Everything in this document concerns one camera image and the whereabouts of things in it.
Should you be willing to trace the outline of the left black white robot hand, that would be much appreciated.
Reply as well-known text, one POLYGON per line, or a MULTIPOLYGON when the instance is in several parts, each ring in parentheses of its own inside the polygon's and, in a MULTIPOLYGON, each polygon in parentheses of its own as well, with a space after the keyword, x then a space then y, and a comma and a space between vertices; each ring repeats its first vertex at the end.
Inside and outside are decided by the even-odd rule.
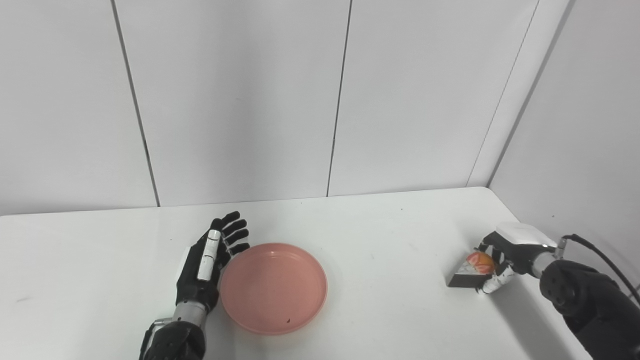
POLYGON ((209 229, 218 231, 221 237, 215 246, 215 262, 210 271, 206 272, 208 280, 198 276, 210 232, 206 230, 190 247, 186 256, 181 274, 176 282, 175 303, 177 305, 187 301, 195 301, 204 305, 208 313, 214 309, 219 298, 218 285, 223 269, 234 257, 250 248, 250 244, 247 242, 249 237, 247 225, 246 219, 242 218, 238 210, 230 212, 222 218, 213 219, 209 229))

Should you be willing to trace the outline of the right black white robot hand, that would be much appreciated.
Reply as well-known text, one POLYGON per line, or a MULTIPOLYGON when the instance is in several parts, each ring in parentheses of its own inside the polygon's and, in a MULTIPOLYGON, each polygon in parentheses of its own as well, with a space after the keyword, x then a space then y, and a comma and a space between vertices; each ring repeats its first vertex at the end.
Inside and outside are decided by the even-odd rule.
POLYGON ((479 294, 493 294, 516 275, 540 278, 544 269, 559 259, 558 244, 542 231, 521 222, 503 222, 486 235, 478 251, 490 250, 496 267, 490 276, 476 287, 479 294))

